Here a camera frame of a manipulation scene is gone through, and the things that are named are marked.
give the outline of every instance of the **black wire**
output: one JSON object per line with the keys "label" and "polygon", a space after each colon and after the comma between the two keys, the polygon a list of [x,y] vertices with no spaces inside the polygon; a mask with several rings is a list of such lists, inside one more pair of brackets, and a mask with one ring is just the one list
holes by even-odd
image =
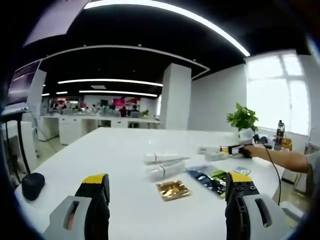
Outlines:
{"label": "black wire", "polygon": [[266,152],[268,153],[268,156],[269,156],[269,159],[270,159],[270,162],[272,163],[275,171],[276,171],[276,174],[278,175],[278,180],[279,180],[279,199],[278,199],[278,205],[280,205],[280,198],[281,198],[281,178],[280,178],[280,175],[279,175],[279,172],[278,172],[278,169],[276,168],[276,165],[274,164],[274,162],[272,161],[271,159],[271,156],[270,156],[270,153],[268,151],[268,148],[266,147],[266,145],[263,143],[263,146],[265,147],[265,150]]}
{"label": "black wire", "polygon": [[57,150],[55,149],[55,147],[49,142],[49,140],[48,140],[48,138],[46,137],[46,135],[44,134],[44,132],[43,132],[43,131],[41,130],[41,128],[38,126],[38,121],[37,121],[36,117],[34,116],[34,114],[33,114],[33,112],[31,111],[31,109],[30,109],[29,106],[28,106],[28,108],[29,108],[30,113],[31,113],[31,115],[32,115],[32,118],[33,118],[33,120],[34,120],[36,129],[37,129],[37,130],[38,130],[38,129],[40,130],[40,132],[43,134],[46,142],[47,142],[47,143],[50,145],[50,147],[55,151],[55,153],[57,153],[58,151],[57,151]]}

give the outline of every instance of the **floor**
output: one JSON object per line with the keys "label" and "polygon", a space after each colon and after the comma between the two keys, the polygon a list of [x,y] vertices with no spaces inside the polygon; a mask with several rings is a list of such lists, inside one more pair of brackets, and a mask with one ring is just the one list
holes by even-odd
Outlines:
{"label": "floor", "polygon": [[[58,137],[53,138],[47,142],[37,141],[35,142],[35,147],[37,149],[38,154],[38,166],[44,163],[47,159],[53,156],[56,152],[60,151],[61,149],[65,148],[65,145],[61,145],[60,139]],[[275,192],[273,196],[273,200],[278,202],[279,198],[279,188]],[[301,211],[305,212],[309,206],[309,200],[302,194],[296,192],[294,190],[294,186],[289,184],[285,181],[281,181],[281,198],[280,202],[288,201],[296,206]],[[290,227],[295,227],[297,223],[287,217],[286,219],[287,224]]]}

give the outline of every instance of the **monitor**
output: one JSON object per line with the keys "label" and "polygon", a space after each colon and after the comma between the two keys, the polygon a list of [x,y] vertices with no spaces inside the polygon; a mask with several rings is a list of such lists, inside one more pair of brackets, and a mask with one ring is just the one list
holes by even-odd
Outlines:
{"label": "monitor", "polygon": [[14,72],[7,94],[7,106],[26,103],[31,83],[39,67],[40,61],[33,62]]}

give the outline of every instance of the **green plant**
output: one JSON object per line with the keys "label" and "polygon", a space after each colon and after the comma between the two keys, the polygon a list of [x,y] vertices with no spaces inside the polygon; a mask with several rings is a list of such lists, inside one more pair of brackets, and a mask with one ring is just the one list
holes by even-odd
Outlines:
{"label": "green plant", "polygon": [[252,128],[256,132],[258,130],[254,125],[255,121],[258,121],[258,118],[255,116],[256,112],[241,106],[239,103],[236,103],[235,107],[236,112],[226,115],[227,123],[231,123],[231,126],[238,128],[239,131],[241,129]]}

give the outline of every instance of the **white tube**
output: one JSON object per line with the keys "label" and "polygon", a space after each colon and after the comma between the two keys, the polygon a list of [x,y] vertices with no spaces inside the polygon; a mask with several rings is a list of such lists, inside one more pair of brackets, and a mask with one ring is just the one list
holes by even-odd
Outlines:
{"label": "white tube", "polygon": [[189,159],[188,156],[182,156],[178,154],[157,154],[157,153],[151,153],[146,154],[144,156],[144,162],[147,164],[151,163],[164,163],[168,161],[175,161],[175,160],[182,160],[182,159]]}
{"label": "white tube", "polygon": [[185,171],[185,162],[181,160],[153,165],[147,168],[146,174],[151,182],[157,182]]}

